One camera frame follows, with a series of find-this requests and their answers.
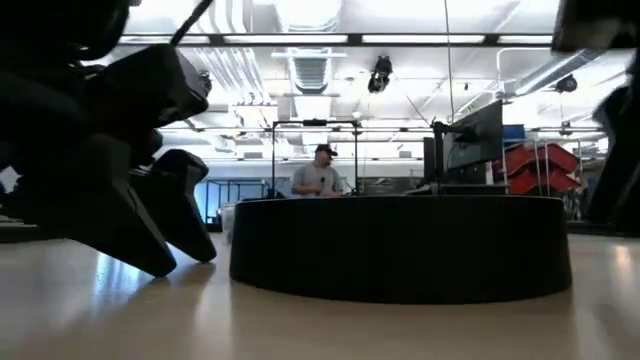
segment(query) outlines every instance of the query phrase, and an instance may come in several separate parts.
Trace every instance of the black equipment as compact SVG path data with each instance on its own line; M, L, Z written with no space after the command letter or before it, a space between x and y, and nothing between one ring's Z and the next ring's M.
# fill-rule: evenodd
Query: black equipment
M371 72L371 78L367 89L372 94L381 93L389 85L389 75L393 73L393 65L388 56L379 56L376 65Z
M565 92L574 92L577 89L578 89L578 81L576 80L575 77L573 77L573 74L570 74L560 79L554 87L554 90L561 94Z
M0 15L0 171L21 175L2 213L165 276L176 266L166 242L216 256L193 198L207 166L183 150L153 157L157 128L208 107L208 74L176 45L213 0L170 44L83 66L116 46L129 1L18 2Z
M609 136L609 152L598 183L591 191L586 218L594 224L613 225L617 231L639 234L640 208L640 81L636 69L640 13L633 2L566 0L561 3L553 39L556 51L635 49L628 69L628 86L616 89L594 113Z
M436 153L435 140L433 138L422 139L422 168L424 174L422 176L422 185L428 184L435 180L436 177Z
M444 125L443 170L502 158L502 103L496 101L452 125Z

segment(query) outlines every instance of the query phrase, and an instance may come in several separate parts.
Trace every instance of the cable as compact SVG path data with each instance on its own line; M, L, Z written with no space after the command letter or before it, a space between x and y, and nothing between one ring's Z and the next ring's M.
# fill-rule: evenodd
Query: cable
M209 6L211 6L211 4L213 4L213 0L202 0L196 6L196 8L193 9L191 16L189 16L187 20L182 24L182 26L180 26L178 31L176 31L176 33L173 34L173 37L171 37L171 41L169 43L172 46L178 46L178 44L180 43L182 38L184 38L184 36L187 34L189 29L191 29L191 27L195 25L198 19L200 19L200 17L204 14L205 11L207 11L207 9L209 8Z
M398 83L400 82L400 78L398 78L398 75L396 73L393 73L393 77L396 79L396 81ZM422 114L420 113L420 110L418 109L416 104L413 102L413 100L411 100L411 97L409 96L409 94L407 94L407 92L404 90L404 88L402 88L402 93L404 94L404 97L406 97L407 100L409 100L409 103L411 104L411 106L413 106L413 110L415 110L416 114L418 114L418 116L420 116L420 118L424 122L426 122L427 125L429 125L429 127L433 127L433 121L431 121L431 123L429 123L429 121L427 119L425 119L424 116L422 116Z
M449 28L449 5L447 0L444 0L444 20L445 26L447 28L447 61L449 63L449 101L451 103L451 121L449 124L453 123L454 116L456 114L455 107L453 105L453 70L451 69L451 32Z

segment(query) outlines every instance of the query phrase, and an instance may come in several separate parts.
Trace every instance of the security camera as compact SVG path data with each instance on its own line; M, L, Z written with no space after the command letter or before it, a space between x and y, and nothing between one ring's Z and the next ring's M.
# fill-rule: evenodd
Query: security camera
M556 83L555 90L559 93L574 92L578 89L578 81L573 77L573 74L560 79Z
M367 89L372 94L381 93L389 85L389 75L393 73L393 65L388 56L379 56L371 72Z

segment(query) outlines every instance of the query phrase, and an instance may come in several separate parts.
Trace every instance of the ceiling duct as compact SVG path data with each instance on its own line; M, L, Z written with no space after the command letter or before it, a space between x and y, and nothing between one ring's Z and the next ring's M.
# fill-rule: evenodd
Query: ceiling duct
M337 31L341 8L342 0L279 0L276 6L282 31L297 33ZM332 74L332 60L327 55L331 53L331 48L287 49L294 92L312 96L320 95L327 89ZM302 99L303 97L294 99L298 117L329 117L330 101L327 105L326 101L315 98L318 103L309 104L309 101L302 101ZM308 109L313 109L314 114L307 114Z
M513 95L524 96L545 88L592 62L605 52L605 50L581 50L571 56L556 57L516 82Z
M456 115L460 116L473 112L475 109L495 101L496 98L508 101L544 89L589 64L604 55L604 53L606 53L605 50L581 50L570 56L555 57L518 81L498 81L498 83L492 84L488 90L495 92L494 95L488 96L489 92L478 94L461 106L456 111Z
M245 159L262 159L262 152L257 151L248 151L244 153L243 156Z

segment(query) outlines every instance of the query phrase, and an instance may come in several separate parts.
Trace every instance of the red crate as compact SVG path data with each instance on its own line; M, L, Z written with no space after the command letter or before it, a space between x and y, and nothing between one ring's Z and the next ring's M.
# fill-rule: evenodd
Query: red crate
M549 168L560 168L565 173L572 173L578 169L580 165L580 159L567 150L563 149L557 144L547 145L549 154ZM538 146L538 160L540 164L540 172L545 173L547 153L545 152L544 145ZM505 158L507 161L507 176L520 172L520 170L536 161L536 153L533 147L526 147L525 145L516 145L506 149ZM502 173L502 160L495 161L493 163L493 170L496 173Z
M553 169L549 171L549 178L545 173L540 173L540 186L546 194L547 183L554 192L565 192L570 189L580 187L580 183L570 178L562 169ZM520 174L509 178L510 194L524 195L528 194L538 186L538 174L531 171L523 171Z

